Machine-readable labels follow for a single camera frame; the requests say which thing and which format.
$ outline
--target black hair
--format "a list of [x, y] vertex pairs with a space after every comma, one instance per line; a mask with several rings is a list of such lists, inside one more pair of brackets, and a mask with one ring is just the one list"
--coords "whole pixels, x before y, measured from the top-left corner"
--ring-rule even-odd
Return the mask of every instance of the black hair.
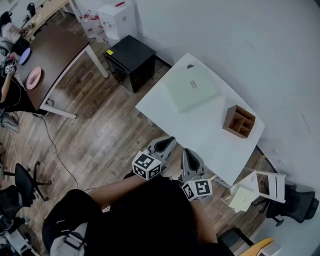
[[2, 37], [2, 27], [11, 22], [10, 13], [5, 11], [0, 17], [0, 37]]

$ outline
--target white shirt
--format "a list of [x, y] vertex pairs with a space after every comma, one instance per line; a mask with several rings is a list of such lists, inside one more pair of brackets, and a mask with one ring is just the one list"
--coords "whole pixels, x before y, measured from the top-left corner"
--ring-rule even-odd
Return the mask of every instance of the white shirt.
[[5, 38], [7, 41], [15, 44], [18, 39], [21, 37], [19, 33], [20, 29], [13, 25], [11, 22], [4, 25], [2, 27], [2, 37]]

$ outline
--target blue plate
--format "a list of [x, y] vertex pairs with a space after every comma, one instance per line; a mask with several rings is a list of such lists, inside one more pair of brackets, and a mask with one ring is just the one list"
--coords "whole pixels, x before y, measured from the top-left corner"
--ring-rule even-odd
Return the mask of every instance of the blue plate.
[[29, 60], [29, 57], [31, 55], [31, 49], [27, 48], [21, 55], [21, 58], [19, 60], [19, 64], [24, 65]]

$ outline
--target pink plate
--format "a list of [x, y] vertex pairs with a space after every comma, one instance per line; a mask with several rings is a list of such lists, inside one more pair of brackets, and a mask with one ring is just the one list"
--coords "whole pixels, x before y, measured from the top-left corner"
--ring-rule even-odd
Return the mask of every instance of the pink plate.
[[30, 72], [28, 79], [26, 80], [26, 88], [28, 90], [32, 90], [38, 85], [41, 73], [41, 68], [39, 66]]

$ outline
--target dark wooden table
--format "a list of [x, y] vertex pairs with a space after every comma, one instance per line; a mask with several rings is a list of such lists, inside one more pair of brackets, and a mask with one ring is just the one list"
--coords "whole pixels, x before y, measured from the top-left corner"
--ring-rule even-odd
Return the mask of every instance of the dark wooden table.
[[78, 36], [60, 26], [48, 24], [32, 41], [31, 56], [27, 63], [18, 67], [21, 80], [25, 85], [30, 72], [40, 67], [41, 81], [32, 90], [26, 90], [36, 110], [42, 109], [69, 118], [76, 118], [75, 114], [54, 108], [48, 104], [50, 94], [58, 85], [70, 67], [84, 53], [90, 56], [94, 64], [107, 78], [108, 74], [91, 49], [87, 38]]

